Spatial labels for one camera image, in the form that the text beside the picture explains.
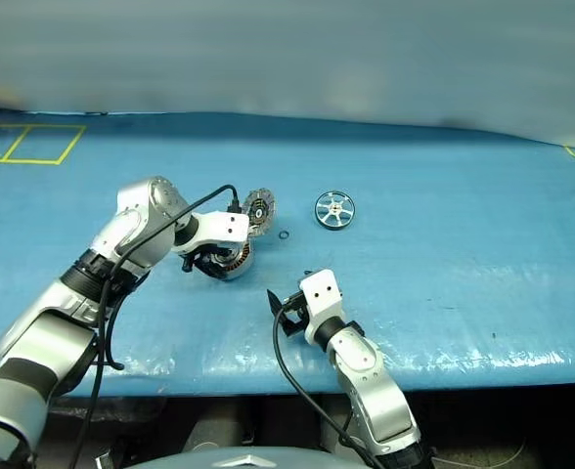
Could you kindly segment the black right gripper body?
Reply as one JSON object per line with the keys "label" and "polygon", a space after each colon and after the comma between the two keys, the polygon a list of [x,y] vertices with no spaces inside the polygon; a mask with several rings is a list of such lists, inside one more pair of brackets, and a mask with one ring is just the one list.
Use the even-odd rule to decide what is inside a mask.
{"label": "black right gripper body", "polygon": [[307,310],[307,300],[302,291],[290,295],[283,304],[282,319],[287,318],[293,321],[303,320],[304,329],[309,324],[309,313]]}

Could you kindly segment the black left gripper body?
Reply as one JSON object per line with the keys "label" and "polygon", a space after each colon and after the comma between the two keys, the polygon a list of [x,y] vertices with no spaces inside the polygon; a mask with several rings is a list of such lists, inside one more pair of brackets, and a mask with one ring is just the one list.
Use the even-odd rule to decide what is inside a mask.
{"label": "black left gripper body", "polygon": [[193,268],[197,268],[202,273],[219,273],[220,266],[213,259],[213,255],[218,252],[217,245],[202,245],[189,253],[182,254],[182,271],[190,273]]}

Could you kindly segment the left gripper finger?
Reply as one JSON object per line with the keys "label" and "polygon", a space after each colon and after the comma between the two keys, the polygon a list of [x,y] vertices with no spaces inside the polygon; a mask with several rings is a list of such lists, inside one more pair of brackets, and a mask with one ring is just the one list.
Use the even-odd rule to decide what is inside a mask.
{"label": "left gripper finger", "polygon": [[223,267],[216,263],[211,255],[198,256],[194,260],[194,266],[208,277],[223,278]]}

